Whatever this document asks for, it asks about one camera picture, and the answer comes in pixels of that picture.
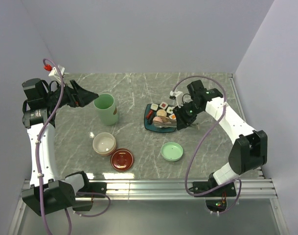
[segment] bowl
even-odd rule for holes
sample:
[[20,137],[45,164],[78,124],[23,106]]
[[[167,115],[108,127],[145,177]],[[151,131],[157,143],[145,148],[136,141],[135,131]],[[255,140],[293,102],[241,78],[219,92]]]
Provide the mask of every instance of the bowl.
[[116,139],[107,132],[98,134],[92,143],[93,149],[101,156],[109,156],[116,150]]

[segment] dark blue tray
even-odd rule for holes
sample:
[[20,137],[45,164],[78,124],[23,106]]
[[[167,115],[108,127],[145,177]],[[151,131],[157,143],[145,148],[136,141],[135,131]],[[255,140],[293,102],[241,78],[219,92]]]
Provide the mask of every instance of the dark blue tray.
[[176,127],[158,128],[153,124],[149,125],[148,120],[145,117],[148,115],[150,110],[151,110],[151,104],[148,104],[147,107],[145,108],[145,112],[144,112],[144,128],[146,130],[157,132],[157,133],[171,133],[171,132],[176,131]]

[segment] green cup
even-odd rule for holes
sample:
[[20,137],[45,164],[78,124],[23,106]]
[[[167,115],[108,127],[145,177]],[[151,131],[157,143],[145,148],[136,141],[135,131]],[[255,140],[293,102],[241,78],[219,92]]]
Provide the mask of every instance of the green cup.
[[118,112],[113,96],[110,94],[101,94],[93,103],[103,124],[109,126],[117,123]]

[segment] green plate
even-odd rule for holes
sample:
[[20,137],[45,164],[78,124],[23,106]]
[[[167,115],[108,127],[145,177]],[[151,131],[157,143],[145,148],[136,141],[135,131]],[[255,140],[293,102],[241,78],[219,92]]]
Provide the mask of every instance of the green plate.
[[160,153],[164,157],[164,159],[175,162],[178,161],[183,155],[183,148],[175,143],[175,142],[168,142],[162,146],[160,149]]

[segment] marble table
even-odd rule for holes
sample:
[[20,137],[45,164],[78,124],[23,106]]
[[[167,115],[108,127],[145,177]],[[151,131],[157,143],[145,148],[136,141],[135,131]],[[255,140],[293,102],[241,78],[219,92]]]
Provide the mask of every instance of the marble table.
[[[240,114],[235,93],[226,73],[196,73],[210,76],[226,89],[229,105]],[[97,117],[93,103],[84,108],[62,107],[56,116],[55,157],[60,176],[76,171],[85,171],[90,179],[172,179],[184,178],[187,165],[200,138],[214,123],[207,113],[198,115],[200,130],[186,128],[170,134],[147,131],[143,126],[144,109],[148,103],[161,101],[175,104],[169,92],[182,78],[193,73],[92,73],[67,74],[65,81],[74,79],[83,88],[98,93],[110,93],[117,99],[119,121],[105,126]],[[186,86],[193,79],[183,82],[178,90],[187,92]],[[203,79],[208,89],[217,87]],[[99,156],[92,148],[94,136],[109,132],[116,138],[118,148],[129,149],[135,158],[132,168],[124,173],[115,171],[110,157]],[[177,162],[168,162],[160,154],[164,143],[177,142],[184,150]],[[189,177],[207,178],[208,175],[228,161],[231,142],[224,130],[218,126],[205,140],[192,165]],[[251,170],[244,178],[258,177]]]

